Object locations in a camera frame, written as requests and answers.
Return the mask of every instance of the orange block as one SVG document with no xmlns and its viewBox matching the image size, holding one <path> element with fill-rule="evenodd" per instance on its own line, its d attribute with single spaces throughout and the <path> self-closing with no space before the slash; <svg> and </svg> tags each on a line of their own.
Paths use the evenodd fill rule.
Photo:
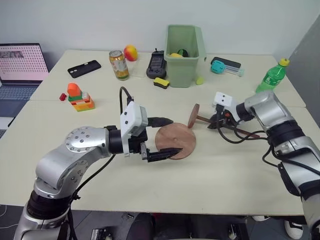
<svg viewBox="0 0 320 240">
<path fill-rule="evenodd" d="M 68 84 L 67 92 L 68 92 L 70 97 L 76 97 L 76 96 L 80 96 L 81 95 L 80 87 L 76 83 L 73 83 L 73 82 L 70 82 Z"/>
</svg>

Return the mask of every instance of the floor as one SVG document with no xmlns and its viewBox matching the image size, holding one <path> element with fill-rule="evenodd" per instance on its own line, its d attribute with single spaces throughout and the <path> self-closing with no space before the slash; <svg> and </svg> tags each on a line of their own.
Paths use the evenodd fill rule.
<svg viewBox="0 0 320 240">
<path fill-rule="evenodd" d="M 16 226 L 1 229 L 2 227 L 17 224 L 22 212 L 22 207 L 0 206 L 0 239 L 11 240 L 14 237 Z M 74 226 L 79 240 L 90 240 L 93 228 L 108 227 L 113 234 L 113 240 L 126 240 L 127 233 L 137 214 L 127 212 L 104 212 L 104 211 L 73 211 Z M 256 222 L 251 217 L 247 219 L 247 230 L 251 240 L 286 240 L 284 223 L 282 220 L 270 218 L 264 222 Z M 303 230 L 302 240 L 308 240 L 307 227 Z"/>
</svg>

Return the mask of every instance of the robotic arm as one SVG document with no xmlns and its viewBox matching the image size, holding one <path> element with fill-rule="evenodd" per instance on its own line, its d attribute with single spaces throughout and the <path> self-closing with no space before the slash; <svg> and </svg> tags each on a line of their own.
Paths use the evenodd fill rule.
<svg viewBox="0 0 320 240">
<path fill-rule="evenodd" d="M 146 109 L 130 101 L 120 116 L 121 130 L 79 127 L 71 131 L 63 144 L 47 153 L 36 166 L 36 180 L 29 201 L 23 208 L 14 240 L 66 239 L 71 202 L 86 170 L 102 158 L 124 153 L 139 153 L 154 162 L 179 153 L 181 148 L 150 152 L 146 127 L 162 127 L 173 121 L 147 117 Z"/>
<path fill-rule="evenodd" d="M 213 105 L 217 114 L 222 114 L 223 109 L 232 113 L 237 123 L 253 118 L 259 121 L 272 153 L 281 160 L 278 170 L 286 189 L 301 197 L 307 225 L 312 236 L 320 239 L 320 151 L 288 109 L 272 91 L 260 92 L 241 104 L 217 92 Z"/>
</svg>

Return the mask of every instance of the laptop keyboard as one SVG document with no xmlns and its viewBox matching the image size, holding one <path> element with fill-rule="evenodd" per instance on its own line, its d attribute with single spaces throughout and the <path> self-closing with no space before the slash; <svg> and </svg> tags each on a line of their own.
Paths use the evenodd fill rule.
<svg viewBox="0 0 320 240">
<path fill-rule="evenodd" d="M 0 87 L 0 100 L 29 100 L 35 87 Z"/>
<path fill-rule="evenodd" d="M 5 129 L 0 129 L 0 138 L 5 134 L 6 130 Z"/>
</svg>

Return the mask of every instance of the white table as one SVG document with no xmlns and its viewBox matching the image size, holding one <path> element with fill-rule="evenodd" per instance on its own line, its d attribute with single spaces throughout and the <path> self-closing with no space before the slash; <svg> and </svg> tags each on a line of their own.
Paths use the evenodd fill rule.
<svg viewBox="0 0 320 240">
<path fill-rule="evenodd" d="M 213 57 L 221 57 L 241 63 L 245 69 L 244 76 L 238 77 L 230 73 L 215 74 L 210 71 Z M 217 91 L 235 97 L 239 102 L 255 94 L 255 90 L 264 78 L 268 69 L 277 65 L 270 55 L 221 55 L 208 54 L 207 61 L 199 60 L 197 72 L 205 79 L 204 84 L 189 88 L 169 87 L 164 90 L 153 85 L 153 80 L 146 75 L 151 58 L 150 53 L 140 53 L 136 62 L 127 62 L 131 77 L 128 80 L 118 80 L 109 62 L 108 51 L 67 50 L 51 70 L 48 78 L 32 95 L 31 100 L 59 101 L 61 93 L 67 92 L 69 82 L 74 82 L 88 92 L 94 101 L 118 101 L 118 89 L 125 86 L 136 97 L 144 102 L 154 104 L 211 104 Z M 97 60 L 101 68 L 78 78 L 72 78 L 67 69 Z M 287 107 L 305 107 L 293 85 L 287 77 L 275 89 L 279 100 Z"/>
<path fill-rule="evenodd" d="M 193 101 L 155 106 L 154 101 L 146 100 L 142 94 L 136 94 L 135 101 L 146 107 L 149 117 L 168 117 L 183 124 L 188 122 L 194 105 Z M 304 107 L 288 109 L 304 133 L 320 146 L 320 130 L 308 111 Z M 202 104 L 199 112 L 210 117 L 213 108 Z M 80 126 L 119 126 L 119 114 L 117 98 L 110 102 L 98 100 L 96 109 L 84 112 L 76 112 L 67 101 L 29 101 L 0 139 L 0 203 L 20 206 L 26 203 L 33 189 L 37 162 L 60 145 L 69 131 Z M 206 126 L 196 122 L 195 150 L 182 160 L 147 163 L 139 154 L 126 158 L 117 155 L 81 190 L 81 199 L 72 208 L 191 214 L 303 214 L 299 197 L 288 193 L 278 170 L 262 162 L 261 156 L 268 149 L 265 141 L 230 144 Z M 254 131 L 260 126 L 252 120 L 243 128 Z M 152 151 L 156 150 L 157 130 L 147 129 L 147 146 Z M 271 156 L 268 160 L 277 162 Z M 106 161 L 94 163 L 83 179 Z"/>
</svg>

